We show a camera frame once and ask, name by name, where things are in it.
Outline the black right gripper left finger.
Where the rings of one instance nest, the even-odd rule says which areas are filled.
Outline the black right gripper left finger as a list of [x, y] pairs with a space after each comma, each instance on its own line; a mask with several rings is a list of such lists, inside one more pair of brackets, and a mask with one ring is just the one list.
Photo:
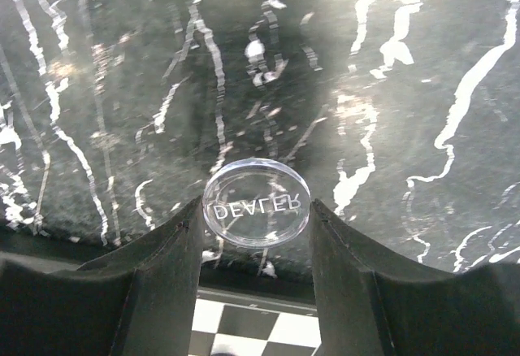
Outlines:
[[201, 202], [74, 271], [1, 262], [4, 355], [186, 355], [202, 264]]

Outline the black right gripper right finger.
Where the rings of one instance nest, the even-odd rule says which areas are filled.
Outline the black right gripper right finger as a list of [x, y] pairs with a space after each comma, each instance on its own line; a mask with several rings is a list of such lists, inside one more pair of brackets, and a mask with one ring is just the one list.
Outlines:
[[518, 354], [516, 263], [437, 270], [351, 228], [321, 201], [309, 226], [325, 354]]

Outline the clear dealer button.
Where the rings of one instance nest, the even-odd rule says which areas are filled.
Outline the clear dealer button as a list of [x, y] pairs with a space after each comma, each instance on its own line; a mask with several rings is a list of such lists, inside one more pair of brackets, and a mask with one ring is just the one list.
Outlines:
[[247, 249], [265, 249], [299, 236], [310, 217], [311, 195], [292, 168], [266, 158], [229, 163], [207, 182], [202, 195], [208, 228]]

